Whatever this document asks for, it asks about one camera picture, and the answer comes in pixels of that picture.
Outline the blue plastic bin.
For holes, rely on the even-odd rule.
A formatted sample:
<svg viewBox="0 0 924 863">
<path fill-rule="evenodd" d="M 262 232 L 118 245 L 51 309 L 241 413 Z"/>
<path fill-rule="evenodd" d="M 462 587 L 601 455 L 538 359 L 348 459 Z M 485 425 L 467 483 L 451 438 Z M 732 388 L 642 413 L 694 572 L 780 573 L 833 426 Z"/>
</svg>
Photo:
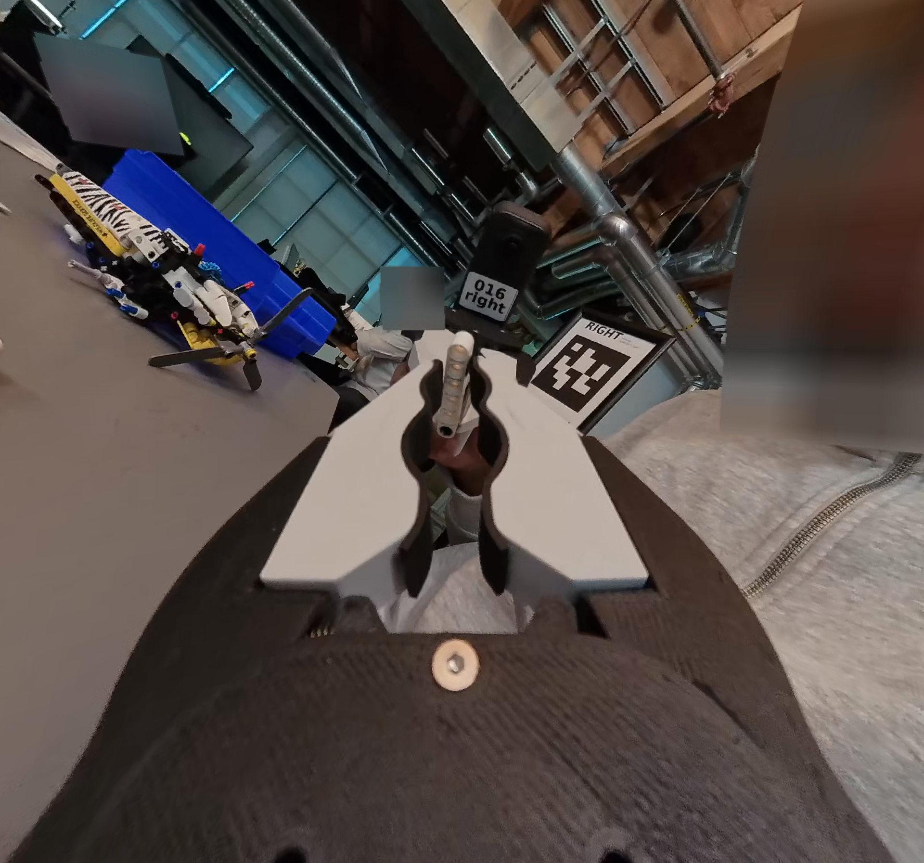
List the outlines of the blue plastic bin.
<svg viewBox="0 0 924 863">
<path fill-rule="evenodd" d="M 279 263 L 227 220 L 156 154 L 125 151 L 103 189 L 161 229 L 172 229 L 190 246 L 205 245 L 228 287 L 253 282 L 244 300 L 259 323 L 267 322 L 299 291 Z"/>
</svg>

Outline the white lego beam with holes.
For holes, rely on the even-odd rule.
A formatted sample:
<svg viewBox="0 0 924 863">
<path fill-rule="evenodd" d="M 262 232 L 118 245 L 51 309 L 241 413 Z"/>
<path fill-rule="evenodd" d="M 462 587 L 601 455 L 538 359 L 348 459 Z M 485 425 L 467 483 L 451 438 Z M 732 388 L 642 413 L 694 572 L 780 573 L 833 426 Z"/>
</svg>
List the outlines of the white lego beam with holes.
<svg viewBox="0 0 924 863">
<path fill-rule="evenodd" d="M 462 331 L 450 336 L 444 365 L 440 405 L 433 416 L 436 433 L 445 440 L 456 436 L 470 406 L 469 365 L 475 348 L 473 334 Z"/>
</svg>

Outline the person's right hand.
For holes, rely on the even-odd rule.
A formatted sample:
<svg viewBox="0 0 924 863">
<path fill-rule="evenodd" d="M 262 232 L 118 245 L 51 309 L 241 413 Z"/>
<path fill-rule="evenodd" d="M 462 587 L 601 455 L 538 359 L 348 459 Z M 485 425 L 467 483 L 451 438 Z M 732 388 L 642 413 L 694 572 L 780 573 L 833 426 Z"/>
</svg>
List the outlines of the person's right hand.
<svg viewBox="0 0 924 863">
<path fill-rule="evenodd" d="M 460 493 L 470 498 L 482 494 L 491 463 L 480 452 L 479 426 L 465 435 L 456 433 L 452 438 L 432 430 L 430 458 Z"/>
</svg>

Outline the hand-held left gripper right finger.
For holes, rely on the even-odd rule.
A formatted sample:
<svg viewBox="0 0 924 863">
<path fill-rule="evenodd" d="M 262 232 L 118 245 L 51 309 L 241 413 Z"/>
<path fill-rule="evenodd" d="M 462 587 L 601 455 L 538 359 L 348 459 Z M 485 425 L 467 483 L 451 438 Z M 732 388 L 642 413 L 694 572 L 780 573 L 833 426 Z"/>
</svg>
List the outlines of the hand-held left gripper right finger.
<svg viewBox="0 0 924 863">
<path fill-rule="evenodd" d="M 649 581 L 590 444 L 515 371 L 475 372 L 479 451 L 490 464 L 480 502 L 479 561 L 496 594 L 591 595 Z"/>
</svg>

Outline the person's right forearm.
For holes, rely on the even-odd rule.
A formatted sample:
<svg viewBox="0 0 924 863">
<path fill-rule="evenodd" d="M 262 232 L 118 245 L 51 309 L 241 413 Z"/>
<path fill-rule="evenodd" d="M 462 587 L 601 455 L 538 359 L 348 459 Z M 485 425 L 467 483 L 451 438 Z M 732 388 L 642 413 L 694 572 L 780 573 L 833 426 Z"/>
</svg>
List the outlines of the person's right forearm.
<svg viewBox="0 0 924 863">
<path fill-rule="evenodd" d="M 534 615 L 509 593 L 495 594 L 479 561 L 480 497 L 447 480 L 445 508 L 449 545 L 433 552 L 427 580 L 417 597 L 403 592 L 379 615 L 386 631 L 398 634 L 515 634 Z"/>
</svg>

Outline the silver metal duct pipe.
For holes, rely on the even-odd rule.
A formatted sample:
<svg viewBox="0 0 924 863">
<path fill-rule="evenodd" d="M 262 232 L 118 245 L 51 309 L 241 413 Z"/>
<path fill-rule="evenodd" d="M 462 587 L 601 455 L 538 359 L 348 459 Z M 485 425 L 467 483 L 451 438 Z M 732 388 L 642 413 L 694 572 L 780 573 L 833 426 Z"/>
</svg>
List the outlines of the silver metal duct pipe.
<svg viewBox="0 0 924 863">
<path fill-rule="evenodd" d="M 597 238 L 604 266 L 616 278 L 614 264 L 622 267 L 638 284 L 653 306 L 658 323 L 668 325 L 685 346 L 691 363 L 711 385 L 722 383 L 722 350 L 695 317 L 678 283 L 655 258 L 651 239 L 626 215 L 599 172 L 592 169 L 576 142 L 569 142 L 556 156 L 559 179 L 572 189 L 591 216 L 578 232 L 559 237 L 554 247 L 569 256 L 582 241 Z"/>
</svg>

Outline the grey zip hoodie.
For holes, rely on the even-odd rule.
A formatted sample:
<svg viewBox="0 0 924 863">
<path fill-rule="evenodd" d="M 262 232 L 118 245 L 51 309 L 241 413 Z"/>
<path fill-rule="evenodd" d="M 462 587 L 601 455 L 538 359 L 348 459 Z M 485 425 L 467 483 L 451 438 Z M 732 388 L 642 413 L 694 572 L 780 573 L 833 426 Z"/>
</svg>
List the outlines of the grey zip hoodie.
<svg viewBox="0 0 924 863">
<path fill-rule="evenodd" d="M 922 455 L 735 436 L 720 401 L 677 396 L 603 444 L 719 558 L 851 799 L 922 861 Z"/>
</svg>

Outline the black white marker board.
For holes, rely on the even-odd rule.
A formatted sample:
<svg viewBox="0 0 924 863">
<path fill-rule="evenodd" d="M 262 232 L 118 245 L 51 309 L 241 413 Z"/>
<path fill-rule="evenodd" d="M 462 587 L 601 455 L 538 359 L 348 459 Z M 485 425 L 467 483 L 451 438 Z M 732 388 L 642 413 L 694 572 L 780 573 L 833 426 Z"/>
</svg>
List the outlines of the black white marker board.
<svg viewBox="0 0 924 863">
<path fill-rule="evenodd" d="M 588 435 L 675 342 L 671 333 L 583 307 L 533 357 L 527 388 Z"/>
</svg>

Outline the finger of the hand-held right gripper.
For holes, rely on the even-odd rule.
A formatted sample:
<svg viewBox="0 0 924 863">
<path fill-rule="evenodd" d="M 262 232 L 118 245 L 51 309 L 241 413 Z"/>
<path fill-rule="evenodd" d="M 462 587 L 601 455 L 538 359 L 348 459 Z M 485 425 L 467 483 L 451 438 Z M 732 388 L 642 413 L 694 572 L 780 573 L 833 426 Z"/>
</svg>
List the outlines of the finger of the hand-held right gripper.
<svg viewBox="0 0 924 863">
<path fill-rule="evenodd" d="M 434 362 L 445 368 L 452 348 L 463 345 L 460 340 L 459 334 L 446 329 L 423 331 L 410 351 L 410 371 L 423 367 L 424 372 L 428 372 Z"/>
<path fill-rule="evenodd" d="M 472 372 L 476 393 L 522 393 L 535 366 L 526 354 L 483 348 L 473 357 Z"/>
</svg>

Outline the lego aircraft model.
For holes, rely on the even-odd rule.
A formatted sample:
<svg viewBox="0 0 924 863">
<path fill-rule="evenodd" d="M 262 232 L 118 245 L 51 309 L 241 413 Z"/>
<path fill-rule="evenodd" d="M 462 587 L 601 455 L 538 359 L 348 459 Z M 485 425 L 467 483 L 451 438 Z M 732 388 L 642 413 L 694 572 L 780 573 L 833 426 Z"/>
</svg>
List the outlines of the lego aircraft model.
<svg viewBox="0 0 924 863">
<path fill-rule="evenodd" d="M 68 237 L 86 254 L 86 262 L 71 259 L 68 267 L 93 281 L 134 321 L 179 328 L 186 345 L 149 358 L 150 366 L 239 364 L 249 389 L 260 389 L 258 344 L 313 298 L 314 289 L 298 291 L 268 322 L 259 324 L 244 300 L 253 284 L 226 287 L 202 269 L 203 249 L 148 222 L 64 164 L 50 176 L 34 177 L 65 219 Z"/>
</svg>

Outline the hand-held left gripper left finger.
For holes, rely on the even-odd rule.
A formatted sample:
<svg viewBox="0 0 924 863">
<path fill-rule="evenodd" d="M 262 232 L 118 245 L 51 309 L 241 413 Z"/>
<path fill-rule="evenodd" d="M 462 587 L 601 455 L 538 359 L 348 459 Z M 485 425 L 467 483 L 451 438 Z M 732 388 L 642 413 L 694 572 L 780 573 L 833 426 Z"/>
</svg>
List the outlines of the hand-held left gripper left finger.
<svg viewBox="0 0 924 863">
<path fill-rule="evenodd" d="M 442 362 L 420 365 L 312 445 L 318 462 L 260 571 L 263 585 L 420 595 L 433 559 L 424 466 L 443 383 Z"/>
</svg>

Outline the dark computer monitor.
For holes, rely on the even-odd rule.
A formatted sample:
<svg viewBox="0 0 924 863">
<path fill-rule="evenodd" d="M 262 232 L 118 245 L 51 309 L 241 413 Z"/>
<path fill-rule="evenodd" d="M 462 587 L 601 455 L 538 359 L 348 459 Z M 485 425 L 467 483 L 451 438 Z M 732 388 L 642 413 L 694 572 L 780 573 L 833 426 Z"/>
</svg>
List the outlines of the dark computer monitor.
<svg viewBox="0 0 924 863">
<path fill-rule="evenodd" d="M 253 146 L 232 124 L 230 110 L 174 56 L 163 55 L 161 60 L 179 131 L 189 139 L 194 153 L 180 175 L 204 191 L 236 166 Z"/>
</svg>

